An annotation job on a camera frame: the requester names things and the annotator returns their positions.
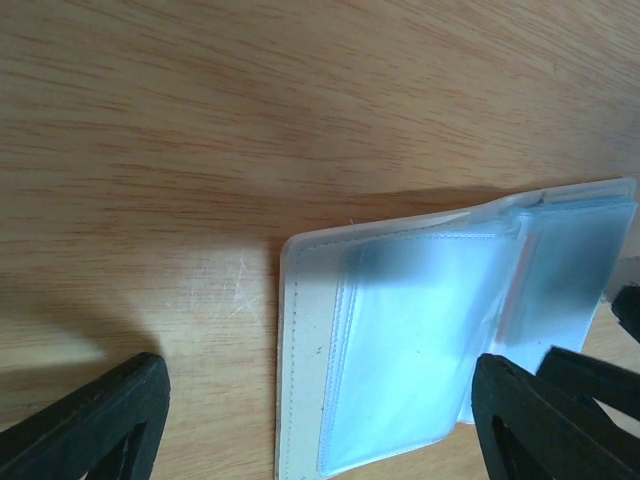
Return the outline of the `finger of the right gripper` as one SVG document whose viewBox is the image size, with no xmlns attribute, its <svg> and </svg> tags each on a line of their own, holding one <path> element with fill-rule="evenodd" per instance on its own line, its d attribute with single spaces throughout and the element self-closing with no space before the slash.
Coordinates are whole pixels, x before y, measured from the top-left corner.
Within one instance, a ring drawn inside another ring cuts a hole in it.
<svg viewBox="0 0 640 480">
<path fill-rule="evenodd" d="M 540 435 L 562 440 L 637 440 L 616 424 L 605 404 L 637 421 L 639 375 L 613 364 L 554 347 L 536 372 Z"/>
<path fill-rule="evenodd" d="M 619 325 L 640 343 L 640 287 L 625 285 L 612 302 L 612 312 Z"/>
</svg>

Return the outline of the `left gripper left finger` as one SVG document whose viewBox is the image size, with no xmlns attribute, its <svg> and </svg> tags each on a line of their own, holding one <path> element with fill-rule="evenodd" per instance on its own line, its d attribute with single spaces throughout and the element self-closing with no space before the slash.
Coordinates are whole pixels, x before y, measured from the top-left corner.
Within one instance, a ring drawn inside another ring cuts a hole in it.
<svg viewBox="0 0 640 480">
<path fill-rule="evenodd" d="M 1 433 L 3 479 L 149 479 L 170 405 L 143 352 Z"/>
</svg>

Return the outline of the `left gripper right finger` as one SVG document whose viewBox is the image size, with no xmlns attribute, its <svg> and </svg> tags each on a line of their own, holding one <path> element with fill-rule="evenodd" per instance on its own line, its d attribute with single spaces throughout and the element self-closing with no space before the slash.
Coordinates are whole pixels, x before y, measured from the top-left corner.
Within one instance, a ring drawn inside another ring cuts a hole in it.
<svg viewBox="0 0 640 480">
<path fill-rule="evenodd" d="M 638 374 L 574 352 L 547 353 L 534 374 L 481 355 L 472 411 L 489 477 L 638 478 L 639 439 L 602 404 L 638 418 Z"/>
</svg>

